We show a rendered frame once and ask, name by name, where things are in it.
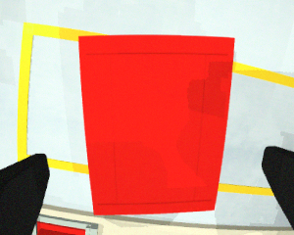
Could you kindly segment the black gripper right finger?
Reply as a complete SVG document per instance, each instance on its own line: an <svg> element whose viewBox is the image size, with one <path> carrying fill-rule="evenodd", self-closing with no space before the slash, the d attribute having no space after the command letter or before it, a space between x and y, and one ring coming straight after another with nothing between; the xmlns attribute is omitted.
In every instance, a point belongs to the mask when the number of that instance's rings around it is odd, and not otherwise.
<svg viewBox="0 0 294 235"><path fill-rule="evenodd" d="M285 218L291 223L289 226L294 230L294 152L268 146L262 160L262 172Z"/></svg>

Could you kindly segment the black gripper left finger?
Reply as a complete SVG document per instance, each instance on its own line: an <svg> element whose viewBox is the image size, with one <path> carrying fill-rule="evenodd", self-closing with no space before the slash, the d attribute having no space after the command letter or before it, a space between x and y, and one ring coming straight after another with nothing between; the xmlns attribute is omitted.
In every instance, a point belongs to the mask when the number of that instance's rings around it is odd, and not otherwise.
<svg viewBox="0 0 294 235"><path fill-rule="evenodd" d="M32 235L50 168L45 153L0 168L0 235Z"/></svg>

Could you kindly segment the yellow flat bar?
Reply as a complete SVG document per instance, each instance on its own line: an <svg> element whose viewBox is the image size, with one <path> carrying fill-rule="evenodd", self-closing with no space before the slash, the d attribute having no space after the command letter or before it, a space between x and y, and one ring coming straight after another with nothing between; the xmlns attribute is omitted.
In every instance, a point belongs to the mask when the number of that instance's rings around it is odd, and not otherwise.
<svg viewBox="0 0 294 235"><path fill-rule="evenodd" d="M30 50L33 46L33 35L53 36L53 38L71 39L77 40L78 35L105 35L99 34L99 32L93 31L80 31L76 28L64 28L57 26L48 26L48 24L37 23L24 23L23 24L23 40L21 50L21 66L19 67L19 102L18 102L18 161L23 158L30 157L26 153L26 111L28 111L28 84L30 78ZM276 73L271 70L261 70L261 68L244 66L244 64L238 64L233 62L233 73L250 75L250 77L256 77L261 79L267 79L277 85L284 85L293 87L294 78L288 77L288 75ZM66 171L75 171L89 173L88 165L76 164L75 162L52 160L52 158L46 158L48 160L49 168L65 169ZM236 192L244 193L244 195L268 195L273 196L271 188L265 187L249 187L249 185L233 185L233 184L218 184L219 192Z"/></svg>

